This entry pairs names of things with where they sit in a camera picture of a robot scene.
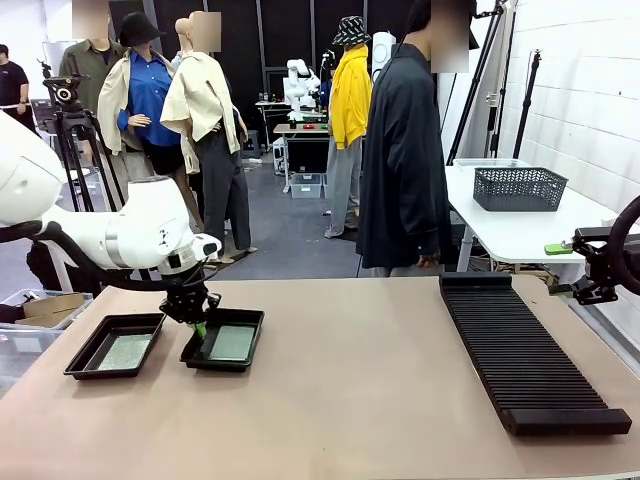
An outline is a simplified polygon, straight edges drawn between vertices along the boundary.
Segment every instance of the yellow hoodie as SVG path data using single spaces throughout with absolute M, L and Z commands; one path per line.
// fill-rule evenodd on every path
M 366 45 L 345 52 L 333 77 L 331 128 L 338 150 L 367 132 L 372 90 L 368 56 Z

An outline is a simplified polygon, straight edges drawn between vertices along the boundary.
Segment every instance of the olive green shirt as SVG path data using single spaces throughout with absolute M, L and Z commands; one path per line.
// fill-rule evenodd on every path
M 102 85 L 111 68 L 122 58 L 125 51 L 126 48 L 119 43 L 111 42 L 111 56 L 109 57 L 109 63 L 105 64 L 104 56 L 102 55 L 103 52 L 95 50 L 91 42 L 85 40 L 84 42 L 67 48 L 62 57 L 58 74 L 61 77 L 70 77 L 73 75 L 75 67 L 72 56 L 75 55 L 78 61 L 78 73 L 91 77 L 80 83 L 78 87 L 78 97 L 84 108 L 96 113 Z

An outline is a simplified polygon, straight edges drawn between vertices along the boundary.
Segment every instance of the dark gray trousers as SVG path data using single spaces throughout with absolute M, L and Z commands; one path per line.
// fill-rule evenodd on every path
M 204 233 L 222 242 L 224 254 L 224 221 L 231 221 L 233 239 L 238 250 L 251 246 L 249 225 L 249 189 L 239 152 L 229 153 L 224 131 L 211 132 L 196 143 L 200 159 L 204 192 Z

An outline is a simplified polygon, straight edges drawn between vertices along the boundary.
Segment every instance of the blue shirt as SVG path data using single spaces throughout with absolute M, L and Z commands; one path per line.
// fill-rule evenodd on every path
M 136 127 L 138 138 L 159 147 L 171 147 L 180 144 L 180 134 L 172 132 L 160 123 L 162 107 L 167 98 L 171 76 L 164 62 L 154 57 L 147 62 L 136 52 L 131 53 L 131 80 L 129 83 L 128 112 L 121 110 L 118 115 L 118 128 L 126 130 L 129 115 L 146 115 L 151 125 Z

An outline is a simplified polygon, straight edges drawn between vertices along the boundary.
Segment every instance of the black skirt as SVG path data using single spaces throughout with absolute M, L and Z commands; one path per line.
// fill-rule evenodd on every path
M 185 165 L 180 144 L 159 147 L 142 138 L 140 141 L 144 154 L 153 165 L 153 171 L 156 172 L 156 175 L 171 175 Z

